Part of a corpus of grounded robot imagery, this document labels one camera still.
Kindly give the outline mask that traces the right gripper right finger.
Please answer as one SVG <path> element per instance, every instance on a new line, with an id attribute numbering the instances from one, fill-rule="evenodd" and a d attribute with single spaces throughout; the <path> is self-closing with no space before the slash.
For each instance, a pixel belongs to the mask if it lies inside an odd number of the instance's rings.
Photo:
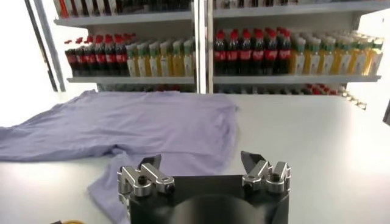
<path id="1" fill-rule="evenodd" d="M 242 186 L 246 192 L 266 190 L 272 194 L 289 192 L 291 168 L 288 163 L 279 161 L 273 166 L 260 154 L 241 151 L 241 161 L 246 174 L 242 176 Z"/>

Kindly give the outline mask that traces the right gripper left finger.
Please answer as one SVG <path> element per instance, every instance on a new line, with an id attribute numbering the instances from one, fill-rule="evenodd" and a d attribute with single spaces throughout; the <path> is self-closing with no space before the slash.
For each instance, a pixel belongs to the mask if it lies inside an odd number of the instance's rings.
<path id="1" fill-rule="evenodd" d="M 147 197 L 152 189 L 162 194 L 175 191 L 175 179 L 159 171 L 161 155 L 143 158 L 137 168 L 121 166 L 118 174 L 118 194 L 133 194 L 136 197 Z"/>

